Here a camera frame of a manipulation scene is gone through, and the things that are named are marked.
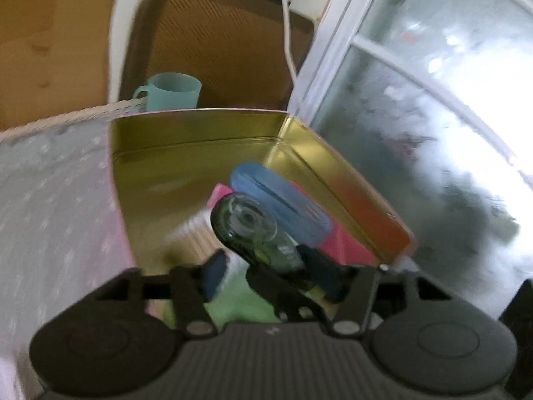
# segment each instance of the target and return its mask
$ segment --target gray patterned tablecloth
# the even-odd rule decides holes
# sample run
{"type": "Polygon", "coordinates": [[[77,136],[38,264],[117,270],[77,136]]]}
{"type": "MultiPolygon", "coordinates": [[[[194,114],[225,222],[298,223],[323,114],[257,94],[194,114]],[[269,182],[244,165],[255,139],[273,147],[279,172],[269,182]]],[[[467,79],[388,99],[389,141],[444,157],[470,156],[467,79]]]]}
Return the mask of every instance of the gray patterned tablecloth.
{"type": "Polygon", "coordinates": [[[0,142],[0,390],[13,391],[18,382],[10,378],[18,374],[25,394],[35,394],[32,335],[131,266],[110,182],[107,128],[113,117],[141,108],[139,101],[121,103],[105,117],[0,142]]]}

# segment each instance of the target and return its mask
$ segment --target ribbed black surface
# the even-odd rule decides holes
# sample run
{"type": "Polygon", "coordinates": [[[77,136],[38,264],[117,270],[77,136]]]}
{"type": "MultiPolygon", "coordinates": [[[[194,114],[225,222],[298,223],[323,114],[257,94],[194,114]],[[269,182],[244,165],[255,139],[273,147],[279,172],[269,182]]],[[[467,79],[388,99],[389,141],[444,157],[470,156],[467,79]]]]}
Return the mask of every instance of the ribbed black surface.
{"type": "MultiPolygon", "coordinates": [[[[42,400],[63,399],[47,394],[42,400]]],[[[437,399],[381,374],[360,343],[331,338],[317,324],[230,325],[188,343],[170,369],[120,399],[354,400],[437,399]]],[[[455,399],[508,398],[499,389],[455,399]]]]}

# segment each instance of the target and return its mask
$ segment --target white window frame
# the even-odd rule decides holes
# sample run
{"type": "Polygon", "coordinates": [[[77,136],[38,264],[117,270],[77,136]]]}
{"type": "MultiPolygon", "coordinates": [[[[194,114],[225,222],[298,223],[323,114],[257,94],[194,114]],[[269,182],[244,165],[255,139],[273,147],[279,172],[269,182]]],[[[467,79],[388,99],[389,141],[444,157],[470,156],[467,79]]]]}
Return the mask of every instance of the white window frame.
{"type": "MultiPolygon", "coordinates": [[[[287,110],[307,125],[316,126],[315,116],[330,85],[351,47],[358,48],[404,75],[466,121],[482,135],[511,165],[517,163],[511,148],[475,112],[447,87],[426,73],[410,67],[382,45],[359,33],[373,0],[331,0],[316,30],[310,52],[298,74],[287,110]],[[301,99],[301,109],[297,97],[301,99]]],[[[512,0],[533,17],[533,0],[512,0]]]]}

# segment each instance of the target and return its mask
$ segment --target mug handle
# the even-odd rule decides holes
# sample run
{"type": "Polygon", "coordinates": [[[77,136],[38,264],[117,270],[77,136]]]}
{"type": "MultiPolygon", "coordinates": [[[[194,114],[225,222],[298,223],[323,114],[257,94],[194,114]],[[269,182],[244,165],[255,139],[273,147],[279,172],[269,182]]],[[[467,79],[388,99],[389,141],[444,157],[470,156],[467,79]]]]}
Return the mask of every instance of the mug handle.
{"type": "Polygon", "coordinates": [[[136,99],[139,93],[146,92],[148,93],[148,86],[140,86],[137,90],[135,90],[135,93],[133,94],[132,99],[136,99]]]}

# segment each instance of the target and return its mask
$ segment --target pink object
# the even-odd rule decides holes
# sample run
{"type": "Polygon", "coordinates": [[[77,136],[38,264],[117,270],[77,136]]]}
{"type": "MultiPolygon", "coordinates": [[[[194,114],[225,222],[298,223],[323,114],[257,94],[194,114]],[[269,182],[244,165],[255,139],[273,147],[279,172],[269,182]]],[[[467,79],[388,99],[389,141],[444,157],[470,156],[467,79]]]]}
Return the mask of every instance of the pink object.
{"type": "MultiPolygon", "coordinates": [[[[298,185],[294,185],[298,190],[304,192],[298,185]]],[[[234,192],[231,188],[218,183],[213,189],[207,207],[214,207],[222,197],[234,192]]],[[[377,264],[377,259],[368,248],[348,233],[333,218],[333,231],[329,234],[324,242],[320,245],[320,249],[329,254],[335,261],[340,264],[377,264]]]]}

